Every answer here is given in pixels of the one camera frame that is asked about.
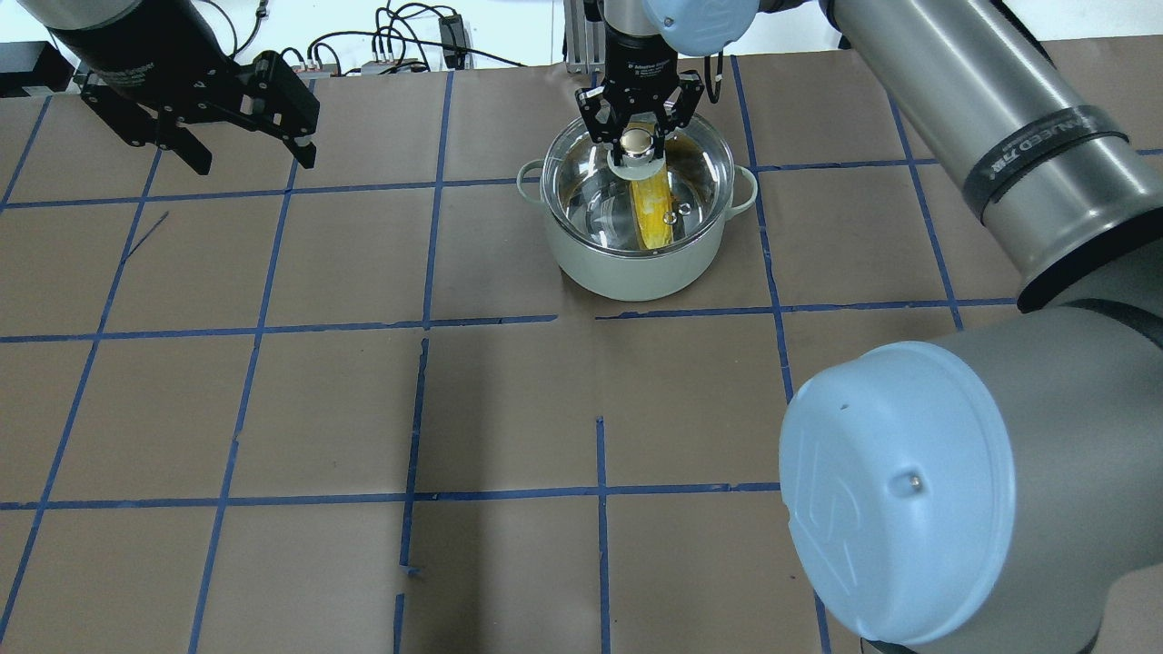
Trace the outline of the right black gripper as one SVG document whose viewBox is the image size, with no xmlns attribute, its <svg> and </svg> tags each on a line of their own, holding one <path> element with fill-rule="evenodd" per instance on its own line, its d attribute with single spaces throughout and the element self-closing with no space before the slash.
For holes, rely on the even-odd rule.
<svg viewBox="0 0 1163 654">
<path fill-rule="evenodd" d="M 576 104 L 591 140 L 614 144 L 625 125 L 615 106 L 656 104 L 656 145 L 685 128 L 702 98 L 697 71 L 677 71 L 677 54 L 661 35 L 607 31 L 605 85 L 576 91 Z"/>
</svg>

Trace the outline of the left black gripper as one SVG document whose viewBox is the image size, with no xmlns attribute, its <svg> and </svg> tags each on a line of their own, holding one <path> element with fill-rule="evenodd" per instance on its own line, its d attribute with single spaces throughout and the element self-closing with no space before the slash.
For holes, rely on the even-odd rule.
<svg viewBox="0 0 1163 654">
<path fill-rule="evenodd" d="M 76 47 L 88 66 L 83 100 L 128 145 L 174 152 L 198 175 L 213 155 L 179 123 L 229 123 L 278 138 L 315 166 L 321 104 L 277 51 L 240 66 L 215 41 L 94 41 Z"/>
</svg>

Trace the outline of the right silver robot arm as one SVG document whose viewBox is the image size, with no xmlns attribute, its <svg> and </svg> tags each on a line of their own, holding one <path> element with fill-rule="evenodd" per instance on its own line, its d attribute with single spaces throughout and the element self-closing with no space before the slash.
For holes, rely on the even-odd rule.
<svg viewBox="0 0 1163 654">
<path fill-rule="evenodd" d="M 616 303 L 568 278 L 592 348 L 588 653 L 872 653 L 816 606 L 776 483 L 776 421 L 826 367 L 1018 317 L 1020 277 L 855 54 L 732 64 L 759 199 L 700 282 Z"/>
</svg>

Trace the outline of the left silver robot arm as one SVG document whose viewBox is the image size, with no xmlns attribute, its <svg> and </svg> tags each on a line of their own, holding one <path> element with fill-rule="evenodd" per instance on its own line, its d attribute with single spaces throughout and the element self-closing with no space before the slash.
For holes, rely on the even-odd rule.
<svg viewBox="0 0 1163 654">
<path fill-rule="evenodd" d="M 208 175 L 212 152 L 190 127 L 229 123 L 315 166 L 321 105 L 307 83 L 277 51 L 237 63 L 190 1 L 24 1 L 24 10 L 88 69 L 83 99 L 124 144 L 157 145 Z"/>
</svg>

